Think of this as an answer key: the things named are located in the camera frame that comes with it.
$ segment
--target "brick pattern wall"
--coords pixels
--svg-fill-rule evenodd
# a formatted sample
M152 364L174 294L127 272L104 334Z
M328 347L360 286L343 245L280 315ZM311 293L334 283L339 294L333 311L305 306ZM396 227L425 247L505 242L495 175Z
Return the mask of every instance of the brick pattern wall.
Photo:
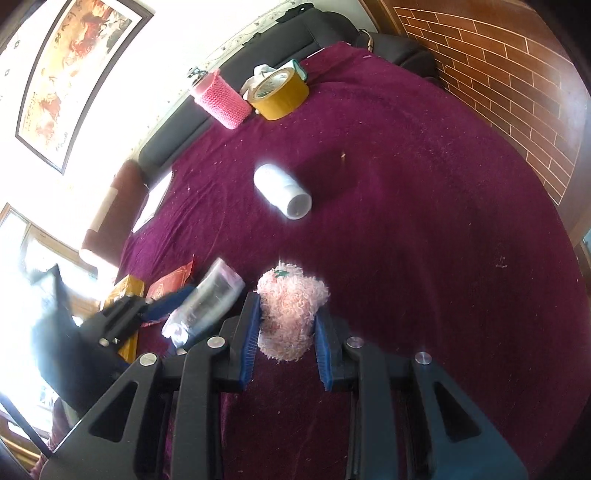
M559 204L579 154L587 100L566 54L470 18L393 10L408 36L433 52L446 89L513 145Z

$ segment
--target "yellow box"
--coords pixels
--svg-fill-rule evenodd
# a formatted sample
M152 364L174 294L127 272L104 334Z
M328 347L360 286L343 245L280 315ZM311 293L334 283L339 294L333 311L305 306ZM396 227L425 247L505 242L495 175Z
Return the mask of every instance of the yellow box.
M115 300L127 295L144 296L145 284L139 278L127 275L122 278L102 304L102 309L114 304ZM135 332L119 349L119 354L127 363L133 363L138 351L138 332Z

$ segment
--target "metal screw cap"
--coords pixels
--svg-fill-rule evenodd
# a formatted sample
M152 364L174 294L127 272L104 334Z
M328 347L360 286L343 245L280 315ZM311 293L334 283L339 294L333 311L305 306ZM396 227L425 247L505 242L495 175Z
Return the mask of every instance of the metal screw cap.
M414 356L414 360L420 365L428 365L433 358L427 352L419 352Z
M145 367L149 367L150 365L154 365L158 357L155 353L145 353L141 357L139 357L139 364Z
M211 337L207 341L207 346L209 348L221 348L226 343L224 337Z
M365 345L365 341L361 337L349 337L347 338L347 345L351 348L361 348Z

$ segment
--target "white cylindrical container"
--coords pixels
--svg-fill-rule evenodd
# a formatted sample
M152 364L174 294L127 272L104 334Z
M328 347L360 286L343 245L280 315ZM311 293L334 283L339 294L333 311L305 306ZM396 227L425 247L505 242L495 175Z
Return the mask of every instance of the white cylindrical container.
M302 218L312 208L312 197L279 167L267 163L255 171L255 186L290 220Z

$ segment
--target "clear plastic bag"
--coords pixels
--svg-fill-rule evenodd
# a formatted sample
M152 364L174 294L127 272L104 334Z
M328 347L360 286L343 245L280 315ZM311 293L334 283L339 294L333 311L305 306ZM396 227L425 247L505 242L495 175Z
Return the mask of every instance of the clear plastic bag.
M170 338L175 347L182 347L190 338L201 335L218 322L234 305L243 288L240 275L218 258L187 300L170 314L162 335Z

